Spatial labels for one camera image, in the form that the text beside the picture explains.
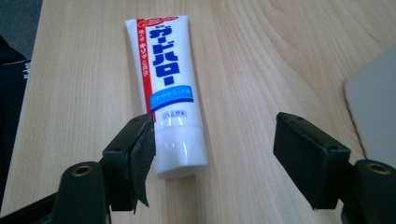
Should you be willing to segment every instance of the white cap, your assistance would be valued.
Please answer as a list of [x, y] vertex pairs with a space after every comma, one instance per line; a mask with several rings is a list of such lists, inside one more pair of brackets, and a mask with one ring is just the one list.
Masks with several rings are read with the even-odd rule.
[[193, 126], [178, 126], [155, 132], [155, 171], [159, 178], [194, 175], [207, 166], [204, 132]]

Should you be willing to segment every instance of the wood grain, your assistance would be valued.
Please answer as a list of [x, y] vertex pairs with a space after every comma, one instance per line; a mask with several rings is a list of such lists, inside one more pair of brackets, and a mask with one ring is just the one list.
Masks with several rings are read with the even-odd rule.
[[302, 116], [363, 158], [344, 84], [396, 43], [396, 2], [379, 0], [44, 0], [1, 215], [99, 161], [142, 113], [124, 21], [186, 14], [209, 167], [148, 175], [150, 208], [114, 223], [340, 223], [312, 211], [273, 155], [276, 114]]

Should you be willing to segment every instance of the white toothpaste tube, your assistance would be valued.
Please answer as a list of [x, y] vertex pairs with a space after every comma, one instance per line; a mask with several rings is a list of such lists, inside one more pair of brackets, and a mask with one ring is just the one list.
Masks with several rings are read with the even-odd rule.
[[159, 178], [193, 175], [208, 164], [188, 22], [188, 16], [125, 22], [143, 110], [154, 113]]

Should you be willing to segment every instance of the white object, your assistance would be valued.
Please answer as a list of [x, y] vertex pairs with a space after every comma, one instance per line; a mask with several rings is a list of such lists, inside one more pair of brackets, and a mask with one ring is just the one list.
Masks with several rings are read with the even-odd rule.
[[346, 99], [367, 158], [396, 167], [396, 47], [346, 83]]
[[159, 178], [193, 175], [207, 166], [192, 70], [188, 16], [125, 22], [145, 113], [154, 113]]

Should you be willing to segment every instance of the red label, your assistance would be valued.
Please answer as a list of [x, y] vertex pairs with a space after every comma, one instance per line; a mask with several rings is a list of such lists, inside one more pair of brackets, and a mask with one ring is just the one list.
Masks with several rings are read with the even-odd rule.
[[153, 18], [153, 19], [140, 19], [137, 20], [137, 27], [148, 27], [148, 26], [156, 26], [165, 21], [174, 21], [178, 17], [165, 17], [165, 18]]
[[[137, 24], [140, 24], [144, 21], [144, 19], [137, 20]], [[140, 68], [142, 70], [143, 88], [145, 92], [146, 110], [147, 113], [151, 113], [151, 109], [149, 106], [149, 97], [152, 94], [152, 87], [151, 75], [149, 72], [149, 51], [145, 26], [137, 26], [137, 43], [140, 56]]]

